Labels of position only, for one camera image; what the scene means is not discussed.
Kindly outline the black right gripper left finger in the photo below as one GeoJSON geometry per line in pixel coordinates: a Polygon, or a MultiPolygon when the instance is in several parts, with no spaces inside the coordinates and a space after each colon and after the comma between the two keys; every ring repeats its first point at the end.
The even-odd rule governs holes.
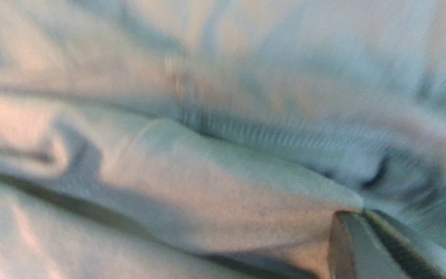
{"type": "Polygon", "coordinates": [[[333,217],[328,268],[331,279],[409,279],[370,225],[347,212],[333,217]]]}

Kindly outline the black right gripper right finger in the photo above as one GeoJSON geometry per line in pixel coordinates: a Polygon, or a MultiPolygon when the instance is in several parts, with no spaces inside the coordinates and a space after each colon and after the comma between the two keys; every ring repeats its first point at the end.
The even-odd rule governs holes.
{"type": "Polygon", "coordinates": [[[446,279],[445,249],[380,211],[362,216],[411,279],[446,279]]]}

